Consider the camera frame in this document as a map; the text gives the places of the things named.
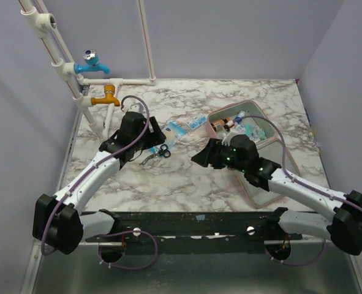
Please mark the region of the amber brown medicine bottle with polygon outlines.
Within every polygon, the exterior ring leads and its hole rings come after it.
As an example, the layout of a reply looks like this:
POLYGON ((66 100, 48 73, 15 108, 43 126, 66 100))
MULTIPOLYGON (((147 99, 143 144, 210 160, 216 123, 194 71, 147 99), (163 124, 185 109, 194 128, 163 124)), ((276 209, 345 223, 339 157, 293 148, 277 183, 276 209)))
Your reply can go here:
POLYGON ((224 126, 230 121, 230 118, 218 119, 217 121, 211 122, 210 125, 215 132, 222 130, 224 126))

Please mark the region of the white blue tube bottle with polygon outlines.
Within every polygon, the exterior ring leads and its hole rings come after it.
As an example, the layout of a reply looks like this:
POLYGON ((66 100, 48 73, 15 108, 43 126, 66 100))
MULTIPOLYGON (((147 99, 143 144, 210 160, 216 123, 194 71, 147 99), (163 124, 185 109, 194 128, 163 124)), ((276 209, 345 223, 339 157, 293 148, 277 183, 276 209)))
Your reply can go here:
POLYGON ((235 118, 233 119, 234 123, 240 123, 243 118, 246 116, 246 112, 245 111, 240 111, 235 118))

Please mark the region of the clear teal plastic packet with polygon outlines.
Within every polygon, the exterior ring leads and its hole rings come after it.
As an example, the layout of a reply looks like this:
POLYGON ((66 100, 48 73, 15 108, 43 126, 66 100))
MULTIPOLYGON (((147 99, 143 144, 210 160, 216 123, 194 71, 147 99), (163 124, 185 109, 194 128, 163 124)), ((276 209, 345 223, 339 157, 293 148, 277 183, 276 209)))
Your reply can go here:
POLYGON ((267 139, 265 131, 258 125, 236 123, 235 131, 239 135, 247 135, 254 143, 267 139))

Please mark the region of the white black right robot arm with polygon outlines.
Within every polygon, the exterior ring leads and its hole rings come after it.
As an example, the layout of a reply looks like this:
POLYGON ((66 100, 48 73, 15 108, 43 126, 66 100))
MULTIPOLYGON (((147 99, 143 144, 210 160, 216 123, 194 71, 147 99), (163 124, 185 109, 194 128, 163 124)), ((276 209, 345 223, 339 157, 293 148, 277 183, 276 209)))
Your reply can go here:
POLYGON ((362 193, 325 189, 260 156, 247 135, 210 138, 191 160, 202 167, 241 172, 249 184, 289 197, 312 209, 311 213, 285 210, 278 220, 286 233, 330 240, 350 255, 362 252, 362 193))

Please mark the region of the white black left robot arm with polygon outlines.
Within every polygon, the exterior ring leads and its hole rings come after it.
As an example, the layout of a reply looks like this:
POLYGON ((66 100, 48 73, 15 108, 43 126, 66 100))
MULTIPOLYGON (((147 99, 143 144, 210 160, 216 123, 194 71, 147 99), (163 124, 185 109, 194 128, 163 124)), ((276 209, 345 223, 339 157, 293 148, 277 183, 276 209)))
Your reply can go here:
POLYGON ((43 194, 37 199, 32 235, 41 242, 43 255, 49 253, 47 246, 67 255, 81 241, 109 234, 115 226, 115 216, 108 211, 84 215, 86 204, 135 153, 164 141, 155 117, 145 118, 141 113, 128 111, 120 128, 101 143, 93 160, 72 182, 52 196, 43 194))

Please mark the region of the pink medicine kit case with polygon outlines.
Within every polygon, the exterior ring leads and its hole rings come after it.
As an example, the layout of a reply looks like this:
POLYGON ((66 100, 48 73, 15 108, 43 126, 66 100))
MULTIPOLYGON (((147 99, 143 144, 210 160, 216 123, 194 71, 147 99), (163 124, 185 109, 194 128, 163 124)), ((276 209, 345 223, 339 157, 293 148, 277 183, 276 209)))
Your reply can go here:
MULTIPOLYGON (((218 119, 230 118, 230 122, 233 121, 235 116, 240 112, 245 111, 246 116, 240 122, 240 124, 253 124, 258 125, 265 131, 267 137, 266 140, 255 143, 258 153, 260 156, 265 159, 272 160, 273 162, 282 163, 282 145, 281 139, 279 138, 278 132, 271 126, 270 123, 260 119, 260 117, 265 117, 266 114, 260 108, 260 106, 251 101, 244 100, 238 103, 226 105, 223 108, 213 111, 208 115, 206 132, 210 137, 213 138, 223 138, 225 135, 225 130, 219 130, 215 132, 211 127, 210 123, 217 121, 218 119)), ((235 127, 231 128, 231 131, 236 133, 235 127)), ((254 208, 264 208, 268 205, 282 200, 284 197, 278 193, 267 192, 263 189, 256 188, 247 182, 241 172, 235 173, 239 183, 243 187, 243 191, 247 201, 254 208)))

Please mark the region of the blue cotton swab bag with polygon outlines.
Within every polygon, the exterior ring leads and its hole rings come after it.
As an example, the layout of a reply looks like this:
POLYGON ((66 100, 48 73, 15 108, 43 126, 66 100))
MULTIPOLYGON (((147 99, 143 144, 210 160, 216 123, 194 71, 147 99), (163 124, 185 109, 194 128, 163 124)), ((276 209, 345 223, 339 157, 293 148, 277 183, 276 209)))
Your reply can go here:
POLYGON ((171 149, 175 144, 186 134, 186 130, 174 122, 168 122, 162 129, 162 133, 166 139, 164 144, 167 145, 168 149, 171 149))

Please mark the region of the small blue white sachet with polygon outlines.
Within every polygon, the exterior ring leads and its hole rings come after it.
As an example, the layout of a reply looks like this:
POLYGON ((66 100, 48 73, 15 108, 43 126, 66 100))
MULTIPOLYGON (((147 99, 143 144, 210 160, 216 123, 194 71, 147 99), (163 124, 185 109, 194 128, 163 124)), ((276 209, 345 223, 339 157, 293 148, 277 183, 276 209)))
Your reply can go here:
POLYGON ((201 127, 206 123, 206 119, 207 119, 206 115, 194 116, 190 121, 186 123, 186 126, 191 131, 195 131, 196 129, 198 129, 199 127, 201 127))

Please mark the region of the yellow water tap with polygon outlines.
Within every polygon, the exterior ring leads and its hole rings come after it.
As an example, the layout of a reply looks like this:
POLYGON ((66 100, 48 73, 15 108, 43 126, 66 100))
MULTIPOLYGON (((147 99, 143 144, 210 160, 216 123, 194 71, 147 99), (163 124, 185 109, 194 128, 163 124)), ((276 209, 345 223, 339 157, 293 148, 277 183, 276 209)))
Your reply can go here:
POLYGON ((116 98, 115 94, 116 87, 114 85, 108 84, 104 86, 104 98, 91 98, 91 105, 95 106, 98 104, 113 104, 116 107, 120 106, 119 100, 116 98))

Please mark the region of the blue water tap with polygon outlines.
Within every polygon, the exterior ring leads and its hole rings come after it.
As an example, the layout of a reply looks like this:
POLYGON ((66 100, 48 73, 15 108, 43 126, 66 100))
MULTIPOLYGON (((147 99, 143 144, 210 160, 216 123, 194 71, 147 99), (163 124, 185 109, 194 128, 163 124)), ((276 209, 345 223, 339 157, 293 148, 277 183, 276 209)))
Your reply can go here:
POLYGON ((82 74, 84 72, 103 72, 105 75, 110 74, 110 68, 99 62, 99 57, 95 50, 86 50, 83 53, 83 59, 86 64, 74 64, 76 74, 82 74))

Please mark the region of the black handled scissors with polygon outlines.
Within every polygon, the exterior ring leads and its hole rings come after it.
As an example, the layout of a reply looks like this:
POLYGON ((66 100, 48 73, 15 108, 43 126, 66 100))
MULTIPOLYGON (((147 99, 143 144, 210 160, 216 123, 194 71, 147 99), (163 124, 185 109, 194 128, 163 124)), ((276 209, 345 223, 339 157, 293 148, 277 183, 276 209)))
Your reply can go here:
POLYGON ((149 160, 156 158, 156 157, 168 158, 170 156, 171 156, 171 152, 168 148, 168 145, 162 144, 159 146, 159 149, 156 152, 154 152, 152 155, 149 155, 142 162, 140 162, 140 165, 145 165, 149 160))

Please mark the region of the white pvc pipe frame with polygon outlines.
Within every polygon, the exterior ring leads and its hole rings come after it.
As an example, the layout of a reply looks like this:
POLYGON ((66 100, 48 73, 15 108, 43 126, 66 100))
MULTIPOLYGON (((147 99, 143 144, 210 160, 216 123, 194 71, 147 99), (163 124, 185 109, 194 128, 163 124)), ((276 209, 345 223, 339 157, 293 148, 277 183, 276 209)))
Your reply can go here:
POLYGON ((117 91, 123 85, 147 85, 156 83, 151 46, 149 42, 148 25, 143 1, 137 1, 145 50, 148 58, 149 77, 147 79, 89 79, 85 72, 103 72, 108 75, 110 69, 99 62, 95 50, 83 53, 84 64, 74 62, 61 34, 53 14, 49 13, 43 1, 20 1, 21 15, 26 19, 37 38, 43 43, 51 59, 51 66, 59 78, 72 93, 72 99, 78 110, 87 120, 88 126, 99 140, 108 136, 111 119, 115 107, 119 107, 117 91), (102 85, 105 88, 104 98, 90 98, 83 95, 79 86, 102 85))

